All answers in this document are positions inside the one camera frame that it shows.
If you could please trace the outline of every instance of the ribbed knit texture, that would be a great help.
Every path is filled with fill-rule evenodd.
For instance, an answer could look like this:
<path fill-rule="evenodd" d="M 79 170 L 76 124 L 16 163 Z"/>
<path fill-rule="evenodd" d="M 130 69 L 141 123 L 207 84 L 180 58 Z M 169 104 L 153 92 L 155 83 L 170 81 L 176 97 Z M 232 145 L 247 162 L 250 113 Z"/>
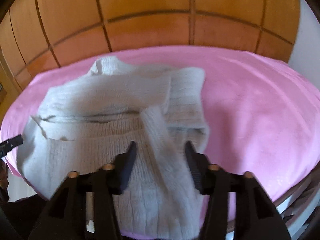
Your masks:
<path fill-rule="evenodd" d="M 19 172 L 50 198 L 69 171 L 94 172 L 134 140 L 138 155 L 128 189 L 114 196 L 120 229 L 161 239 L 197 237 L 202 197 L 183 149 L 187 140 L 198 152 L 207 144 L 203 82 L 199 68 L 101 58 L 87 75 L 48 91 L 25 127 Z"/>

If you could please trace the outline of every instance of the white wall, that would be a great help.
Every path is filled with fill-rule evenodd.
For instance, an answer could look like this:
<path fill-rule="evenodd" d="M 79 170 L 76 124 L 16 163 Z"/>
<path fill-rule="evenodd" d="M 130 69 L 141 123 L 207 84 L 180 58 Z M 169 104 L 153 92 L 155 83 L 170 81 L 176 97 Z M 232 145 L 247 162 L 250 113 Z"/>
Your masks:
<path fill-rule="evenodd" d="M 10 171 L 8 174 L 8 181 L 10 202 L 36 194 L 36 192 L 27 183 L 25 183 L 22 178 L 12 175 Z"/>
<path fill-rule="evenodd" d="M 320 23 L 305 0 L 300 0 L 300 23 L 289 66 L 320 89 Z"/>

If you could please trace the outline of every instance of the bed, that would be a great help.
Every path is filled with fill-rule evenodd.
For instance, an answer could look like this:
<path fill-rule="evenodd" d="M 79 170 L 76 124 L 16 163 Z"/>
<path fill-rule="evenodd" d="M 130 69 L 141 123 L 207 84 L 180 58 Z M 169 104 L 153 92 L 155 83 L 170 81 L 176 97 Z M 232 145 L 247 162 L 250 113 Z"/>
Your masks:
<path fill-rule="evenodd" d="M 254 172 L 281 213 L 308 187 L 309 195 L 317 192 L 311 181 L 320 94 L 285 63 L 299 0 L 148 1 L 15 0 L 0 24 L 0 81 L 10 88 L 0 105 L 7 112 L 0 139 L 23 131 L 50 87 L 85 74 L 103 55 L 136 65 L 198 66 L 206 71 L 210 161 Z M 16 151 L 6 162 L 19 176 Z M 231 232 L 234 208 L 229 218 Z"/>

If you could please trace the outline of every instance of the pink blanket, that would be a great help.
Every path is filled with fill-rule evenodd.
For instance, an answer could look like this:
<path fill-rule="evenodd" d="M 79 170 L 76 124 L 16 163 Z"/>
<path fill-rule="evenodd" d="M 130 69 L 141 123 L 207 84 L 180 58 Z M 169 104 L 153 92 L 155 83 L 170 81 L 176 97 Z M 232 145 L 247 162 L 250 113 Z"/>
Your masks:
<path fill-rule="evenodd" d="M 286 63 L 249 52 L 193 46 L 153 47 L 112 55 L 136 65 L 203 68 L 202 99 L 211 128 L 204 153 L 226 171 L 255 173 L 273 200 L 318 163 L 320 92 Z M 50 87 L 86 74 L 99 57 L 37 75 L 7 112 L 1 141 L 22 133 Z M 6 161 L 19 176 L 16 150 Z"/>

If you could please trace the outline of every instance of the white sweater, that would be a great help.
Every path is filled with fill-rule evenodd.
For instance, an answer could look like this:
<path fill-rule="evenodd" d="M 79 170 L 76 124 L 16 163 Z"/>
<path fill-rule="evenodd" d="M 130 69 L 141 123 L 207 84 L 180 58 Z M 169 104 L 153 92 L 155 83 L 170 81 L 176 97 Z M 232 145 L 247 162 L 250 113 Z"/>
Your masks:
<path fill-rule="evenodd" d="M 87 75 L 49 89 L 19 148 L 20 173 L 50 198 L 69 171 L 94 172 L 138 146 L 129 186 L 114 196 L 121 230 L 161 239 L 199 234 L 202 196 L 184 156 L 209 135 L 201 89 L 204 71 L 97 60 Z"/>

